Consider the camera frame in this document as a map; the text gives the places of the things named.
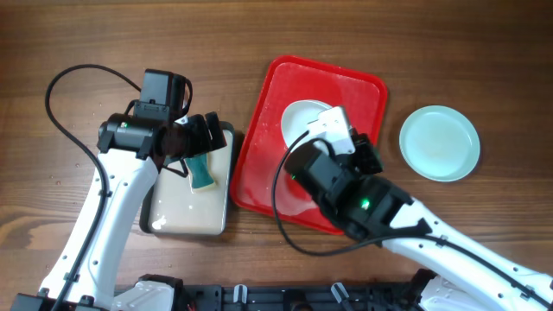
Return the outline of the white plate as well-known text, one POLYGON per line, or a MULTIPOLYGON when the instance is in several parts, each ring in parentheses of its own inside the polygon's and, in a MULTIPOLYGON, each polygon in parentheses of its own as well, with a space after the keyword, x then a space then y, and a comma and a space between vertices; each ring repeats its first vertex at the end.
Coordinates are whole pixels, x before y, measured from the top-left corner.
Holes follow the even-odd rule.
POLYGON ((320 112, 331 108, 331 105, 313 99, 299 100, 288 105, 280 121, 285 145, 290 147, 308 129, 307 124, 315 121, 320 112))

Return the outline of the green yellow sponge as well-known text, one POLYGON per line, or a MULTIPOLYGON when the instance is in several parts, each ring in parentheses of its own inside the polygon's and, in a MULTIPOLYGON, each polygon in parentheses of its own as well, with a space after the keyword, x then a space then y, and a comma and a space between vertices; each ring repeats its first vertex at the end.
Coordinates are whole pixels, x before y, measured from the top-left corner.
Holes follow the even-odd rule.
POLYGON ((185 158, 185 164, 190 177, 191 191, 194 194, 216 185, 208 167, 207 154, 185 158))

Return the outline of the black water tray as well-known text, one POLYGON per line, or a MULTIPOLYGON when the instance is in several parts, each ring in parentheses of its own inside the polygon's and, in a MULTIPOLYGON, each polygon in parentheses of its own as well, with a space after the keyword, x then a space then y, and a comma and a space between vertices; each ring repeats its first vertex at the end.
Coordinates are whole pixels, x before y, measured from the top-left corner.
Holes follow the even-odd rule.
POLYGON ((216 185, 194 194, 185 161, 166 161, 166 167, 142 204, 139 226, 143 232, 156 236, 216 236, 224 231, 230 203, 235 131, 228 122, 220 124, 226 146, 207 153, 208 167, 216 185))

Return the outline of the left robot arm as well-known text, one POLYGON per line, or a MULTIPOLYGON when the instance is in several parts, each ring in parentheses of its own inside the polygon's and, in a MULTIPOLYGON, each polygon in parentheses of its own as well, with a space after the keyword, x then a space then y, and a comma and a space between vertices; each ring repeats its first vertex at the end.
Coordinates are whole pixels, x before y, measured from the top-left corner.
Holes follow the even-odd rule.
POLYGON ((164 164, 227 146, 232 126, 214 112, 180 124, 113 114, 99 128, 96 171, 70 238, 36 295, 14 310, 112 310, 116 273, 137 215, 164 164))

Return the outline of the pale green plate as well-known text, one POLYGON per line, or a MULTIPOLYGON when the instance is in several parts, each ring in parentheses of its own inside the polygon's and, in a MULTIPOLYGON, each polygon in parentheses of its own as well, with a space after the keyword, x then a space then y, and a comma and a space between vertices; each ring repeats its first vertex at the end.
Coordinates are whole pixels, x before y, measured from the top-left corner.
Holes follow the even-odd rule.
POLYGON ((398 143, 410 168, 432 181, 461 180, 480 160, 480 137, 474 125, 443 105, 412 112, 401 127, 398 143))

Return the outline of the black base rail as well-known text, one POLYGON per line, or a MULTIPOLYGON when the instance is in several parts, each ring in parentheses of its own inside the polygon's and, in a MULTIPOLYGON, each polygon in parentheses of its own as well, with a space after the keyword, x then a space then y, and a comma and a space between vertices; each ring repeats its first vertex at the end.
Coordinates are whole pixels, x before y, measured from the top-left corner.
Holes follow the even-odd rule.
POLYGON ((116 310, 264 311, 264 310, 420 310, 424 287, 435 274, 419 270, 409 282, 248 287, 237 284, 186 285, 181 279, 146 274, 115 297, 116 310))

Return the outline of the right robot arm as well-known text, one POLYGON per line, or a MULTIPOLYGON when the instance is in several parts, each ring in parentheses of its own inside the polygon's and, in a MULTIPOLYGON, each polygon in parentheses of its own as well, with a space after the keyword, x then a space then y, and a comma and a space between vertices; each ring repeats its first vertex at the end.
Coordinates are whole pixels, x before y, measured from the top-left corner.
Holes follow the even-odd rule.
POLYGON ((353 240, 325 256, 376 245, 420 263, 483 307, 550 310, 552 278, 490 251, 436 217, 420 200, 381 177, 378 152, 365 134, 353 135, 353 153, 324 138, 301 134, 278 164, 353 240))

